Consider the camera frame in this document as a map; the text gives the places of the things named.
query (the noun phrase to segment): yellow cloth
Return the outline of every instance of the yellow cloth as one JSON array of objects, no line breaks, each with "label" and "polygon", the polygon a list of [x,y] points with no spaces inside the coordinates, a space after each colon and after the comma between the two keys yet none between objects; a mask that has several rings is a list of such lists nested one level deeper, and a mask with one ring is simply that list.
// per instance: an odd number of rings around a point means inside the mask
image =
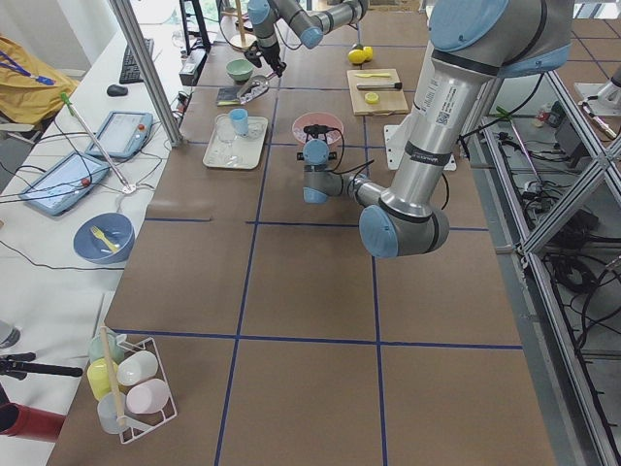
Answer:
[{"label": "yellow cloth", "polygon": [[[6,37],[0,36],[0,50],[27,72],[55,81],[53,85],[37,83],[19,72],[0,66],[0,112],[13,122],[38,124],[42,119],[54,116],[63,106],[60,93],[71,95],[78,86],[76,81]],[[2,56],[0,60],[7,63]]]}]

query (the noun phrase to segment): wooden cutting board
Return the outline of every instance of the wooden cutting board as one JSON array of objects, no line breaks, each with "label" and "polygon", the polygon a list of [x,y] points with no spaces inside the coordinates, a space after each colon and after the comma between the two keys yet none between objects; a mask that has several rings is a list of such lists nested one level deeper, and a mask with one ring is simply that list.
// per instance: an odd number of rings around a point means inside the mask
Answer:
[{"label": "wooden cutting board", "polygon": [[[361,78],[356,76],[360,73],[389,73],[390,78]],[[365,102],[365,94],[369,90],[358,90],[356,85],[362,84],[384,84],[398,83],[401,80],[394,68],[382,68],[374,70],[347,70],[347,82],[349,83],[349,94],[351,96],[351,106],[353,114],[360,115],[396,115],[409,113],[408,102],[403,90],[374,90],[379,96],[379,102],[368,104]]]}]

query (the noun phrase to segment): red cylinder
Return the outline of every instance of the red cylinder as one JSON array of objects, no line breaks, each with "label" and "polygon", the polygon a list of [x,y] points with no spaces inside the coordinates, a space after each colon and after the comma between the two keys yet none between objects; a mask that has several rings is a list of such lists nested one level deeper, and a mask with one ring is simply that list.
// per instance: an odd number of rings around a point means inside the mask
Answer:
[{"label": "red cylinder", "polygon": [[17,403],[0,406],[0,434],[22,439],[55,442],[65,416]]}]

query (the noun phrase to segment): pink bowl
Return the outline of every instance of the pink bowl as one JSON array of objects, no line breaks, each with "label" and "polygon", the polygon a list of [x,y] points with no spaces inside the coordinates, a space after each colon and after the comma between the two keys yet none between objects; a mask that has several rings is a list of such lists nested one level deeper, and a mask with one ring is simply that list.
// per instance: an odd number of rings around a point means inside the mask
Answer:
[{"label": "pink bowl", "polygon": [[[307,141],[307,134],[304,132],[304,127],[311,124],[325,124],[326,126],[339,128],[341,132],[343,132],[343,122],[332,114],[323,112],[304,114],[293,122],[291,128],[293,137],[301,145]],[[339,134],[339,131],[330,131],[326,134],[326,138],[331,150],[334,150],[334,148],[341,143],[341,134]]]}]

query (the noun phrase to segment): blue plastic container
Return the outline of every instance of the blue plastic container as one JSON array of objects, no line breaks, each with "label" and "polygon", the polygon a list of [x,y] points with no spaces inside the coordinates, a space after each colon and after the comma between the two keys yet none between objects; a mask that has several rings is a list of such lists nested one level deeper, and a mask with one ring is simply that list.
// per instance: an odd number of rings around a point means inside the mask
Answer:
[{"label": "blue plastic container", "polygon": [[[102,240],[96,238],[90,231],[91,226],[97,226],[103,231],[106,238],[118,247],[118,251],[112,252]],[[101,214],[87,221],[76,232],[74,251],[93,264],[115,264],[127,260],[135,239],[134,227],[129,218],[117,213]]]}]

